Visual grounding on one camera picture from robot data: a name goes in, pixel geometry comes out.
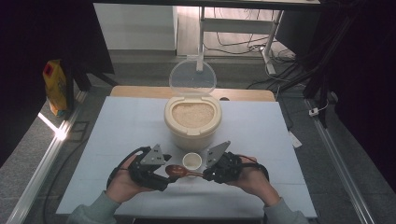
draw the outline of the white table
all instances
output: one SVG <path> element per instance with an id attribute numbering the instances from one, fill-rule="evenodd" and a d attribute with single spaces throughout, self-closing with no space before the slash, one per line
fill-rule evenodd
<path id="1" fill-rule="evenodd" d="M 166 99 L 107 97 L 78 167 L 58 208 L 70 214 L 79 204 L 91 204 L 106 188 L 108 175 L 132 150 L 160 144 L 181 164 L 185 152 L 170 141 L 163 121 Z M 220 102 L 223 119 L 212 146 L 230 140 L 232 153 L 255 156 L 266 166 L 271 183 L 292 210 L 317 214 L 292 148 L 280 107 L 275 102 Z M 166 175 L 164 167 L 156 172 Z M 182 178 L 164 192 L 137 195 L 118 215 L 160 218 L 262 218 L 262 202 L 241 189 Z"/>

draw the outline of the spoon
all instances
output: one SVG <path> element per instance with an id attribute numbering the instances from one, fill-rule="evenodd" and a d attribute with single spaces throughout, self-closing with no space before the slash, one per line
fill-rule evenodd
<path id="1" fill-rule="evenodd" d="M 203 174 L 199 174 L 199 173 L 195 173 L 195 172 L 191 172 L 189 171 L 187 168 L 181 166 L 181 165 L 168 165 L 165 167 L 165 172 L 169 175 L 169 176 L 175 176 L 178 175 L 180 177 L 184 177 L 187 175 L 197 175 L 197 176 L 204 176 Z"/>

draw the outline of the sleeve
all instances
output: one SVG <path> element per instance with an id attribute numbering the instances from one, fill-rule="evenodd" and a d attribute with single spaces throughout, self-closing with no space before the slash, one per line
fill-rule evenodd
<path id="1" fill-rule="evenodd" d="M 264 206 L 264 213 L 267 215 L 270 224 L 308 224 L 308 220 L 303 213 L 300 211 L 292 212 L 283 198 L 271 207 Z"/>
<path id="2" fill-rule="evenodd" d="M 116 224 L 113 216 L 119 207 L 120 204 L 109 199 L 103 191 L 92 205 L 79 205 L 70 214 L 66 224 Z"/>

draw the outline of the hand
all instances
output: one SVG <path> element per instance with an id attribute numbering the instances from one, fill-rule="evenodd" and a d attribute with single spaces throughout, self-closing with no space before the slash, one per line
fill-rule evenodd
<path id="1" fill-rule="evenodd" d="M 257 161 L 254 157 L 249 159 L 240 157 L 242 163 Z M 276 190 L 271 186 L 264 173 L 258 168 L 245 167 L 236 181 L 228 182 L 228 185 L 236 186 L 244 192 L 258 196 L 266 206 L 272 206 L 280 201 Z"/>
<path id="2" fill-rule="evenodd" d="M 116 203 L 124 203 L 132 199 L 136 194 L 152 189 L 138 186 L 129 176 L 128 166 L 136 156 L 129 158 L 116 173 L 106 190 L 106 195 Z"/>

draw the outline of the transparent lid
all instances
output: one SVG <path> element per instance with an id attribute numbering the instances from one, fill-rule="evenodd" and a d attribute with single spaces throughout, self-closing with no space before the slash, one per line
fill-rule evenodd
<path id="1" fill-rule="evenodd" d="M 212 67 L 200 60 L 178 63 L 169 77 L 169 86 L 181 95 L 209 94 L 216 88 L 216 83 Z"/>

